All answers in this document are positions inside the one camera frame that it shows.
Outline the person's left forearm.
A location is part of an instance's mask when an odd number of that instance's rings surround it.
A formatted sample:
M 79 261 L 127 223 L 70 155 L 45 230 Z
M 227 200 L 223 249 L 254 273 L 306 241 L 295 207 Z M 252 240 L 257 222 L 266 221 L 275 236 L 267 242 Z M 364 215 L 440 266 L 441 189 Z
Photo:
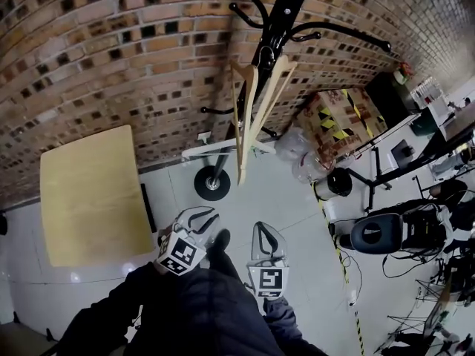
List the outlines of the person's left forearm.
M 108 296 L 82 309 L 59 341 L 57 356 L 152 356 L 158 350 L 157 329 L 148 322 L 163 299 L 168 281 L 153 263 L 129 273 Z

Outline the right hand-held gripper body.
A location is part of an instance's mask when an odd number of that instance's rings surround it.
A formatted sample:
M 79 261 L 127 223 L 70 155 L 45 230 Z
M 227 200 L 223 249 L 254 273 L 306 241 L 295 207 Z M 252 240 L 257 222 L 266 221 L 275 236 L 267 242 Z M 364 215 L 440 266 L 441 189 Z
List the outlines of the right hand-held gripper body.
M 247 269 L 256 297 L 283 297 L 290 270 L 287 257 L 254 260 Z

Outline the white plastic hanger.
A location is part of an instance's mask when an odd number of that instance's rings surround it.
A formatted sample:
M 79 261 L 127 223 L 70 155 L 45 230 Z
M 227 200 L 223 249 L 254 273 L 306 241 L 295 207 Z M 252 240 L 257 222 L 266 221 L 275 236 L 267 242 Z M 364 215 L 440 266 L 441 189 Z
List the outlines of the white plastic hanger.
M 195 148 L 186 149 L 181 153 L 181 157 L 189 159 L 193 156 L 199 156 L 204 154 L 210 154 L 212 151 L 220 150 L 222 148 L 236 148 L 237 143 L 235 139 L 228 139 L 221 142 L 216 142 L 208 145 L 202 145 Z M 276 150 L 273 146 L 267 145 L 266 143 L 259 142 L 255 140 L 252 144 L 253 148 L 257 148 L 260 151 L 276 154 Z

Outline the small flower pot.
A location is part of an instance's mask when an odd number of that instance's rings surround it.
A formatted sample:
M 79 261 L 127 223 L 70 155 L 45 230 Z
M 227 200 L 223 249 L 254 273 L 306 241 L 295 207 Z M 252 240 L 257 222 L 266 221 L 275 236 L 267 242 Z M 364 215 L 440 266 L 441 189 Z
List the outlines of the small flower pot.
M 401 62 L 393 71 L 394 79 L 400 84 L 404 85 L 413 75 L 411 66 L 407 62 Z

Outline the person's black shoe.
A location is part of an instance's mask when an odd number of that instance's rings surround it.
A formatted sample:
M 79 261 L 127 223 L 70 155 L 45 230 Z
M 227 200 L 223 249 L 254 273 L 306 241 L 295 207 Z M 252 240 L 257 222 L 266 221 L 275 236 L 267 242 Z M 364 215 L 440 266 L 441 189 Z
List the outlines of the person's black shoe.
M 230 242 L 231 234 L 228 229 L 222 229 L 216 235 L 212 244 L 207 248 L 207 258 L 209 261 L 225 254 L 225 250 Z

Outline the black tripod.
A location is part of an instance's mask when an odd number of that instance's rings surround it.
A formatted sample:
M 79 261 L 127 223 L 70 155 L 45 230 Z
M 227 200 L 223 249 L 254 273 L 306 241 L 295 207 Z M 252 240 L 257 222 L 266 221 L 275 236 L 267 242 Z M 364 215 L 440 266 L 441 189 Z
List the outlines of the black tripod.
M 416 284 L 418 290 L 409 313 L 387 316 L 398 326 L 388 334 L 386 341 L 378 346 L 373 354 L 380 355 L 382 349 L 391 346 L 398 333 L 418 333 L 427 337 L 435 332 L 439 324 L 445 324 L 453 314 L 456 293 L 451 291 L 452 276 L 444 283 L 416 280 Z

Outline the black coat rack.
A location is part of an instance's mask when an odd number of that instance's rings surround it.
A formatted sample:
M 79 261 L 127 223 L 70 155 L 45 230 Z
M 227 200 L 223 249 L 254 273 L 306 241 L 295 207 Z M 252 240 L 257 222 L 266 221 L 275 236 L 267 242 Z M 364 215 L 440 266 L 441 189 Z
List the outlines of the black coat rack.
M 255 99 L 252 106 L 251 126 L 255 120 L 256 113 L 261 105 L 261 101 L 266 92 L 269 78 L 275 67 L 278 58 L 283 55 L 283 49 L 288 42 L 302 43 L 313 39 L 321 38 L 321 30 L 330 30 L 336 33 L 344 34 L 355 39 L 362 40 L 370 45 L 383 50 L 385 53 L 391 51 L 391 44 L 382 39 L 377 39 L 369 34 L 356 29 L 351 29 L 338 24 L 329 22 L 308 22 L 304 24 L 296 24 L 295 20 L 305 0 L 276 0 L 272 10 L 266 10 L 261 0 L 250 0 L 261 14 L 261 21 L 253 21 L 246 13 L 244 13 L 237 4 L 231 3 L 229 8 L 235 12 L 250 27 L 261 30 L 261 38 L 255 55 L 250 65 L 254 65 L 258 69 L 258 86 L 255 93 Z M 236 92 L 237 106 L 239 114 L 239 128 L 242 126 L 243 103 L 245 96 L 246 83 L 240 91 Z M 233 107 L 228 110 L 220 111 L 211 108 L 202 108 L 204 113 L 214 115 L 231 114 L 233 115 Z M 263 125 L 260 132 L 265 132 L 271 137 L 275 137 L 275 132 L 265 128 Z M 234 115 L 229 129 L 226 133 L 226 139 L 235 139 Z M 205 166 L 201 168 L 194 178 L 194 189 L 197 194 L 209 201 L 215 202 L 223 199 L 231 188 L 231 180 L 228 174 L 223 170 L 231 148 L 222 148 L 219 150 L 218 159 L 215 165 Z

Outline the black cabinet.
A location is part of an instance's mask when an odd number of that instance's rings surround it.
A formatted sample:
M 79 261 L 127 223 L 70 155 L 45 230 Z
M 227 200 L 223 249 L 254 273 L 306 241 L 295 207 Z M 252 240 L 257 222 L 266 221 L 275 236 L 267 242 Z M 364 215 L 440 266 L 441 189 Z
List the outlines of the black cabinet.
M 389 129 L 421 111 L 407 87 L 400 85 L 392 73 L 379 73 L 365 90 Z

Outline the clear plastic bags pile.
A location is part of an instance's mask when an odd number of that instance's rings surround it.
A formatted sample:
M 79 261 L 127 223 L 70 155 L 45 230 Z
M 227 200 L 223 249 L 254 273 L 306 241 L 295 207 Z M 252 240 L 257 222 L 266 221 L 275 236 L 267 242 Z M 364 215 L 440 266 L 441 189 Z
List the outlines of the clear plastic bags pile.
M 311 183 L 324 179 L 335 168 L 334 162 L 323 162 L 302 128 L 291 126 L 275 143 L 277 157 L 292 166 L 292 175 L 299 182 Z

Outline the person's right forearm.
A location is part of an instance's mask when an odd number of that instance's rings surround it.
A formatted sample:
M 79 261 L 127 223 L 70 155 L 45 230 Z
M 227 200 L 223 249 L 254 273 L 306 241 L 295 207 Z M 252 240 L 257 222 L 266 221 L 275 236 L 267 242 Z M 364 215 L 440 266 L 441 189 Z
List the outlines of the person's right forearm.
M 285 297 L 265 298 L 263 310 L 264 320 L 286 356 L 328 356 L 304 339 L 294 309 Z

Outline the cardboard box with striped tape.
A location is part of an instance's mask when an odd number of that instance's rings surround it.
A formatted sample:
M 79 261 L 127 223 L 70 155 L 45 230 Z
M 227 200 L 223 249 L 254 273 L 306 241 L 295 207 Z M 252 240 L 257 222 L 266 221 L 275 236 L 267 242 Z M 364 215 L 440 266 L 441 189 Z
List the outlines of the cardboard box with striped tape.
M 324 163 L 355 151 L 388 129 L 363 88 L 317 92 L 297 122 Z

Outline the green bin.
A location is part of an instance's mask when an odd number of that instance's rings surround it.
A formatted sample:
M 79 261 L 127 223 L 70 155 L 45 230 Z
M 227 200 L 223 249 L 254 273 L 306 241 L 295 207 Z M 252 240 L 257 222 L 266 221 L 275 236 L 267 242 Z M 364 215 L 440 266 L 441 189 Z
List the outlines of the green bin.
M 415 136 L 429 136 L 434 134 L 438 125 L 430 111 L 422 112 L 421 115 L 410 123 L 410 129 Z

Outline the white low shelf unit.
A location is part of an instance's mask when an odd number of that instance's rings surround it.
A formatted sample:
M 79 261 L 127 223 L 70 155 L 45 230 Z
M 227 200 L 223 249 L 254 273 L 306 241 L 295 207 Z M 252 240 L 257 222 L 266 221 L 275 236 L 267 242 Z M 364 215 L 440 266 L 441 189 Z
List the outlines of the white low shelf unit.
M 412 89 L 410 95 L 421 110 L 427 108 L 430 111 L 438 126 L 449 119 L 453 112 L 442 86 L 432 76 Z

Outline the person's clothed body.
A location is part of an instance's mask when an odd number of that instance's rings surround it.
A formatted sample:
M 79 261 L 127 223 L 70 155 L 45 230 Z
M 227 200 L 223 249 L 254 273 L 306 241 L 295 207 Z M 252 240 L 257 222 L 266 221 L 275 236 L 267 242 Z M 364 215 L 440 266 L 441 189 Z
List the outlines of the person's clothed body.
M 148 263 L 126 277 L 142 324 L 124 356 L 285 356 L 252 295 L 234 278 L 196 268 L 178 277 Z

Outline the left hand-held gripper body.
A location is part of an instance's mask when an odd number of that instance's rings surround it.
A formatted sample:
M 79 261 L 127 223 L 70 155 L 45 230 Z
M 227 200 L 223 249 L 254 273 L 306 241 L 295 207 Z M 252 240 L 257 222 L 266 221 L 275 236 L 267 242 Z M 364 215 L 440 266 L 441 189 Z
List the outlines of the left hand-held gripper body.
M 177 223 L 177 218 L 159 233 L 159 253 L 155 267 L 161 274 L 177 276 L 190 272 L 204 258 L 205 249 L 195 245 L 191 232 Z

